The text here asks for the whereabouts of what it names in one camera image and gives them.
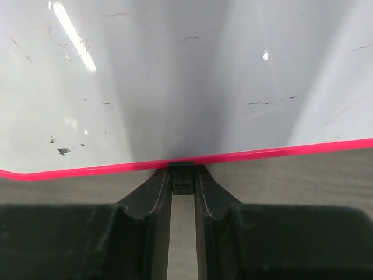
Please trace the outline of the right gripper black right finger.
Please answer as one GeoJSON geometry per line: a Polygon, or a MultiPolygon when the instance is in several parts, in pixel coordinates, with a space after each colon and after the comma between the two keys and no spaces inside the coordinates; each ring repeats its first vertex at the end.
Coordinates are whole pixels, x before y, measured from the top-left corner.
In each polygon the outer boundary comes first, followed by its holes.
{"type": "Polygon", "coordinates": [[[199,279],[371,279],[372,220],[344,206],[245,204],[195,175],[199,279]]]}

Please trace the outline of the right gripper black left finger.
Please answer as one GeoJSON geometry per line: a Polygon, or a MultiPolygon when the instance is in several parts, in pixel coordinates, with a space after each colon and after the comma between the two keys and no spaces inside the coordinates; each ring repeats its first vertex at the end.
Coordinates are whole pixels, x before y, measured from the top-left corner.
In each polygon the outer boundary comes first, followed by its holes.
{"type": "Polygon", "coordinates": [[[2,279],[166,279],[166,169],[114,204],[1,205],[2,279]]]}

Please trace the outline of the pink framed whiteboard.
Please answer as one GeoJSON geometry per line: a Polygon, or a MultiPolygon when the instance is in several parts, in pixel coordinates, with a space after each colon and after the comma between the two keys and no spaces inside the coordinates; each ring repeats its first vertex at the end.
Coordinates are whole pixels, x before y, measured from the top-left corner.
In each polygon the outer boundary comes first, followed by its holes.
{"type": "Polygon", "coordinates": [[[371,1],[1,2],[2,178],[371,146],[371,1]]]}

